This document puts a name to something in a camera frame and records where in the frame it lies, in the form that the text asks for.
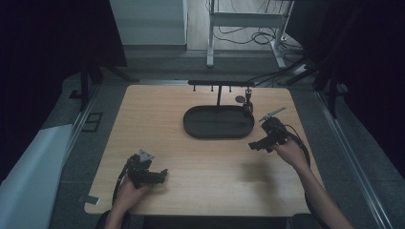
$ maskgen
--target wooden table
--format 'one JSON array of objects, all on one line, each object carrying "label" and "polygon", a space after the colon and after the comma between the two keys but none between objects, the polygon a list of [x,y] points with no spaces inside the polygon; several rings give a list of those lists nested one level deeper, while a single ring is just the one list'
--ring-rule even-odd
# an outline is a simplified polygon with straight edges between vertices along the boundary
[{"label": "wooden table", "polygon": [[[156,185],[132,214],[153,216],[290,217],[309,210],[295,171],[277,154],[252,151],[248,143],[266,136],[258,120],[287,107],[276,116],[291,125],[308,145],[290,93],[286,89],[253,88],[255,126],[240,139],[201,140],[182,125],[184,113],[198,105],[215,105],[217,90],[192,86],[130,86],[99,164],[90,196],[97,205],[85,211],[111,209],[112,195],[127,158],[144,149],[155,156],[150,171],[168,169],[166,181]],[[221,104],[238,105],[245,88],[223,89]],[[311,156],[311,168],[322,182]]]}]

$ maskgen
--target white cabinet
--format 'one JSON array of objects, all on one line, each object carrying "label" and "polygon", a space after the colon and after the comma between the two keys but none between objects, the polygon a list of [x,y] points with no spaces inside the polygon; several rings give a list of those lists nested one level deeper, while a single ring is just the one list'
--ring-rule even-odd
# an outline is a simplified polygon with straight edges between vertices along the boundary
[{"label": "white cabinet", "polygon": [[110,0],[122,45],[185,45],[186,0]]}]

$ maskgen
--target dark background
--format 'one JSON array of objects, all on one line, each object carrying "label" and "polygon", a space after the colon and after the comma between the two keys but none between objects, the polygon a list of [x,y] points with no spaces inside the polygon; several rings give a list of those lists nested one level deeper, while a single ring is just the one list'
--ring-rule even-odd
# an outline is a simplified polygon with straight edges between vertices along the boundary
[{"label": "dark background", "polygon": [[361,6],[338,49],[338,81],[348,88],[344,95],[348,106],[405,177],[403,1],[297,1],[286,33],[304,46],[308,59],[319,63],[354,7]]},{"label": "dark background", "polygon": [[89,66],[125,66],[108,0],[0,4],[1,179],[29,146],[61,94]]},{"label": "dark background", "polygon": [[[320,47],[309,52],[315,62],[330,49],[352,3],[330,1],[324,20],[315,20],[322,24],[310,17],[316,11],[301,20],[316,27],[302,33],[308,51]],[[404,7],[401,1],[367,1],[337,60],[339,81],[349,89],[346,102],[403,176]],[[108,0],[3,1],[0,42],[4,179],[48,117],[66,77],[79,72],[84,60],[96,67],[126,61]]]}]

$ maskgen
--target white panel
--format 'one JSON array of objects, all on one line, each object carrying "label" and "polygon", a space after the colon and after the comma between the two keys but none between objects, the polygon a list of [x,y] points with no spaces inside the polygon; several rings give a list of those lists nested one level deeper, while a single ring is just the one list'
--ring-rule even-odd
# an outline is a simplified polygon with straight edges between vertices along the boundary
[{"label": "white panel", "polygon": [[38,132],[0,186],[0,228],[48,228],[72,129]]},{"label": "white panel", "polygon": [[186,0],[111,0],[123,45],[185,45]]}]

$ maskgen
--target forearm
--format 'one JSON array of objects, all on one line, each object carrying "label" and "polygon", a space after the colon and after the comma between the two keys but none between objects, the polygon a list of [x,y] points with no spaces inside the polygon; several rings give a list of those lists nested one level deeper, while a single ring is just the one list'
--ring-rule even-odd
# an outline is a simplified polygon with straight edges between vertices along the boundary
[{"label": "forearm", "polygon": [[350,222],[342,214],[336,203],[316,179],[309,167],[295,168],[306,195],[318,216],[330,228],[352,228]]},{"label": "forearm", "polygon": [[123,218],[125,215],[125,210],[113,206],[110,213],[107,216],[106,224],[104,229],[120,229]]}]

